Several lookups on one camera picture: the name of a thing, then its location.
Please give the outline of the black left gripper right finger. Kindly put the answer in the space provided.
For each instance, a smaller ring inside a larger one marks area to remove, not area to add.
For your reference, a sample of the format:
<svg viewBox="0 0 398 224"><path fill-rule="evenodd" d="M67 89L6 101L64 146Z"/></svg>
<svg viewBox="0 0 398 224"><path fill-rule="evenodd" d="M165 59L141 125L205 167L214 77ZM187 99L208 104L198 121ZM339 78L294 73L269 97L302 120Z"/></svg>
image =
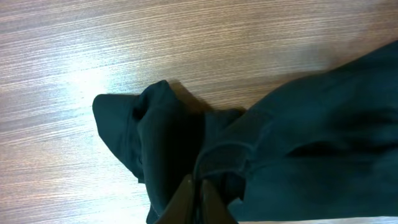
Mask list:
<svg viewBox="0 0 398 224"><path fill-rule="evenodd" d="M209 180L201 185L201 214L204 224L237 224Z"/></svg>

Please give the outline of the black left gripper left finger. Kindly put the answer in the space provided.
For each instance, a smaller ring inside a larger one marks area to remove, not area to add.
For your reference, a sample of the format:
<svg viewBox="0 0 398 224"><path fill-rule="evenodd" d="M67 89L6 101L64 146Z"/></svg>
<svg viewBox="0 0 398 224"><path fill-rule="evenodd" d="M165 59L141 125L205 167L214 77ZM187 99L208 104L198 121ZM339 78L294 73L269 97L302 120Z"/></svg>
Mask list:
<svg viewBox="0 0 398 224"><path fill-rule="evenodd" d="M155 224L193 224L195 183L192 175L186 175Z"/></svg>

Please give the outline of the black t-shirt with white logo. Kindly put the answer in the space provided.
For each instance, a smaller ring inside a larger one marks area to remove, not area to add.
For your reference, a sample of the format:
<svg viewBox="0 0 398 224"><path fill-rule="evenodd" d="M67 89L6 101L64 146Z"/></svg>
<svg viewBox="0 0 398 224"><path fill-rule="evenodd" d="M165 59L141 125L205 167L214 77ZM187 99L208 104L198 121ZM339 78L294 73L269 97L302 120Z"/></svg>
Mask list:
<svg viewBox="0 0 398 224"><path fill-rule="evenodd" d="M186 175L237 222L397 215L397 43L286 83L247 110L191 111L165 80L98 95L98 134L146 187L156 223Z"/></svg>

